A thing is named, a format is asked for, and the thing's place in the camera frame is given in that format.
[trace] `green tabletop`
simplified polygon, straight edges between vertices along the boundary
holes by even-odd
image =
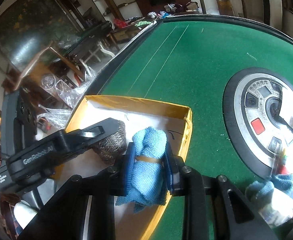
[[[190,106],[193,132],[186,164],[203,175],[225,174],[243,192],[259,178],[242,163],[228,138],[222,97],[231,76],[252,66],[275,71],[293,85],[293,45],[239,25],[161,23],[126,60],[103,94]],[[183,203],[182,197],[171,199],[152,239],[181,239]],[[279,239],[291,227],[277,228]]]

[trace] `red button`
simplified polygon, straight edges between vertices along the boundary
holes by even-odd
[[[257,135],[259,135],[265,131],[265,128],[264,128],[260,118],[256,118],[255,120],[253,120],[251,122],[251,125]]]

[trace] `green cloth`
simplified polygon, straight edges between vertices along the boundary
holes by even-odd
[[[242,163],[228,138],[222,97],[232,75],[253,66],[275,71],[293,85],[293,45],[238,25],[162,23],[126,60],[103,94],[190,106],[193,132],[186,164],[203,175],[224,174],[244,192],[258,178]],[[183,199],[171,199],[152,240],[181,239]],[[278,228],[279,239],[290,228]]]
[[[134,26],[139,27],[139,26],[146,25],[146,24],[151,24],[151,22],[141,21],[141,22],[138,22],[137,24],[135,24]]]

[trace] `blue towel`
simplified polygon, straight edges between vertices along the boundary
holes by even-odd
[[[262,208],[272,199],[274,188],[279,189],[293,199],[293,174],[272,175],[265,182],[255,181],[245,190],[245,196],[258,208]]]
[[[146,156],[162,159],[167,138],[165,132],[148,127],[137,132],[132,138],[135,156]],[[136,161],[133,166],[131,189],[127,196],[117,198],[116,205],[134,202],[134,212],[145,206],[165,205],[166,183],[163,167],[159,163]]]

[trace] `brown elastic band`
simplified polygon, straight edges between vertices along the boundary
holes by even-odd
[[[147,163],[158,163],[158,164],[162,164],[162,160],[161,159],[156,159],[156,158],[151,158],[151,157],[146,157],[146,156],[136,156],[135,159],[137,161],[143,161],[143,162],[147,162]]]

